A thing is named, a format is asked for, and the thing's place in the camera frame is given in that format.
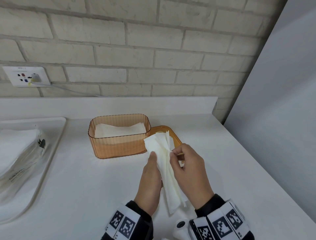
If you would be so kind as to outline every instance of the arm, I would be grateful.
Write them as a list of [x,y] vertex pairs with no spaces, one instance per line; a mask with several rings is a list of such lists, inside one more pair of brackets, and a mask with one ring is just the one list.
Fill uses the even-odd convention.
[[158,207],[160,190],[161,176],[157,168],[157,157],[154,152],[151,152],[148,163],[143,169],[134,201],[117,209],[101,240],[153,239],[151,216]]
[[[179,160],[185,160],[183,168],[180,167]],[[219,195],[214,194],[206,174],[204,160],[193,148],[182,144],[172,150],[170,164],[181,190],[195,208],[198,218],[191,220],[190,224],[194,225],[193,221],[197,228],[209,227],[215,239],[226,237],[226,239],[254,240],[249,226],[239,216],[234,203],[225,202]],[[222,232],[215,230],[218,226],[219,229],[225,228],[223,221],[227,224],[227,236],[220,236]]]

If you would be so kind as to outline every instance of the person's left hand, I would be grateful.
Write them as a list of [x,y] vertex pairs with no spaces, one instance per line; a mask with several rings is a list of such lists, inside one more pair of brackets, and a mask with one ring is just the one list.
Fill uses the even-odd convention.
[[151,152],[148,163],[143,169],[138,192],[134,202],[150,216],[156,211],[161,190],[161,175],[157,167],[157,156]]

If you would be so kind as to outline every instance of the person's right thumb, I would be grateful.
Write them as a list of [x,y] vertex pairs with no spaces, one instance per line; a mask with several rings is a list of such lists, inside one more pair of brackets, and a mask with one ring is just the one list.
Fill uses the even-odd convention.
[[182,173],[182,168],[180,167],[177,156],[171,152],[170,153],[170,164],[174,172],[174,176],[177,178]]

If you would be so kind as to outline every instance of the orange plastic container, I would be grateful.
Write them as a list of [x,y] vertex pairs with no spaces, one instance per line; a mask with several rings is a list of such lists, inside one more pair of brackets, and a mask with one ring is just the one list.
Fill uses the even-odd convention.
[[[116,127],[130,127],[137,123],[144,123],[146,133],[118,137],[95,138],[95,127],[101,123]],[[143,114],[111,115],[92,119],[88,134],[95,156],[97,158],[105,159],[146,152],[144,139],[149,137],[150,128],[149,119]]]

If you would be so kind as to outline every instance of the hand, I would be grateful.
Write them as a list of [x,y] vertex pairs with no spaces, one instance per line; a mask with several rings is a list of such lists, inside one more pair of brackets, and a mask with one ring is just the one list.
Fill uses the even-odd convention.
[[134,202],[150,216],[156,211],[161,190],[161,175],[157,167],[157,156],[151,152],[148,163],[143,169],[138,192]]
[[[181,168],[179,160],[183,158],[185,162]],[[201,208],[214,196],[207,178],[204,160],[191,146],[184,143],[172,150],[170,164],[181,190],[195,209]]]

